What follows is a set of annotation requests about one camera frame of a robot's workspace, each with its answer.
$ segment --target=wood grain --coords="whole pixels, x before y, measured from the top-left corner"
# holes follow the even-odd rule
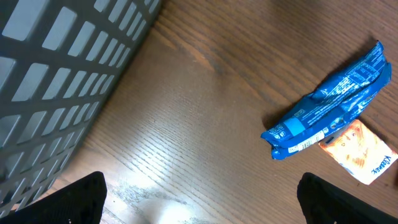
[[[163,1],[48,194],[100,170],[103,223],[305,223],[296,189],[312,172],[398,217],[398,163],[367,186],[318,146],[273,161],[259,137],[375,40],[397,70],[397,11],[395,0]],[[397,96],[394,73],[361,115],[394,150]]]

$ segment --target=tissue packet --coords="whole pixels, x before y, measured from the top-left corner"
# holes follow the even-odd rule
[[[360,120],[341,130],[319,146],[360,182],[369,185],[397,160],[398,154]]]

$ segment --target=white label on wrapper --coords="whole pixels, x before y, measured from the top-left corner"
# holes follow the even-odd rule
[[[321,141],[323,138],[325,138],[325,133],[323,133],[323,130],[317,132],[316,134],[314,134],[313,136],[309,137],[308,139],[298,143],[297,145],[293,146],[293,147],[289,147],[287,150],[289,153],[292,152],[297,152],[297,151],[301,151],[309,146],[311,146],[312,144]]]

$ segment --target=gray plastic basket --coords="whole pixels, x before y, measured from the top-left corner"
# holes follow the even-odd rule
[[[160,0],[0,1],[0,218],[48,190]]]

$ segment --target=plastic wrapper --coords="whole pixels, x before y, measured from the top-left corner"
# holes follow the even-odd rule
[[[391,64],[376,46],[348,68],[331,75],[261,135],[272,158],[284,159],[350,124],[391,80]]]
[[[398,158],[397,153],[357,119],[319,142],[319,146],[355,179],[368,185]]]

